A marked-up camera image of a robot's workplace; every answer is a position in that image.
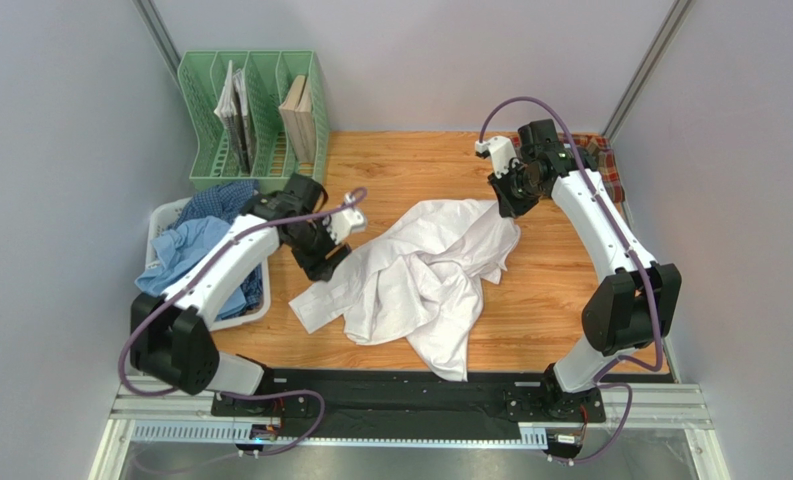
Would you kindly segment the white long sleeve shirt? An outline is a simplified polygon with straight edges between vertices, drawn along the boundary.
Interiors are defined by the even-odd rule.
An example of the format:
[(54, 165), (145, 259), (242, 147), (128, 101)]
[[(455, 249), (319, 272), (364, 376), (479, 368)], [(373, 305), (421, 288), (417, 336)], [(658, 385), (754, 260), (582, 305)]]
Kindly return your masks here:
[(491, 200), (426, 200), (291, 300), (308, 333), (338, 317), (360, 346), (406, 339), (438, 377), (468, 379), (468, 344), (521, 230)]

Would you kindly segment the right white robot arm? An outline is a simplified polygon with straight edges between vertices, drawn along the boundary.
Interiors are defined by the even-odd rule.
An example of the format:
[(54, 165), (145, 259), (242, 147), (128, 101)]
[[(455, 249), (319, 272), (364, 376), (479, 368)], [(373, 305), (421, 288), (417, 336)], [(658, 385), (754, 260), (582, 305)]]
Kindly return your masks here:
[(670, 332), (682, 277), (635, 238), (614, 206), (596, 159), (562, 141), (552, 120), (533, 121), (505, 136), (480, 139), (475, 152), (490, 160), (488, 182), (504, 218), (528, 213), (550, 199), (567, 216), (596, 272), (598, 287), (581, 313), (582, 337), (552, 365), (558, 389), (593, 388), (617, 361)]

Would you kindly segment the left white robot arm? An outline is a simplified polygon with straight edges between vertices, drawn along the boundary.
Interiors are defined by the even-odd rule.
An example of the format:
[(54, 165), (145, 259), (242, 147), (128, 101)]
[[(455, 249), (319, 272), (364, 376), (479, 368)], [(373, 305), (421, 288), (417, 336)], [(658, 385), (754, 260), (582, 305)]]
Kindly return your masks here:
[(293, 174), (280, 190), (253, 195), (228, 232), (189, 272), (160, 295), (140, 294), (131, 305), (131, 333), (117, 361), (123, 386), (141, 391), (126, 368), (166, 384), (165, 394), (204, 391), (239, 399), (262, 399), (265, 365), (220, 351), (211, 327), (221, 308), (248, 275), (280, 247), (291, 250), (311, 281), (327, 281), (350, 254), (347, 243), (367, 219), (359, 205), (368, 191), (357, 187), (330, 210), (322, 184)]

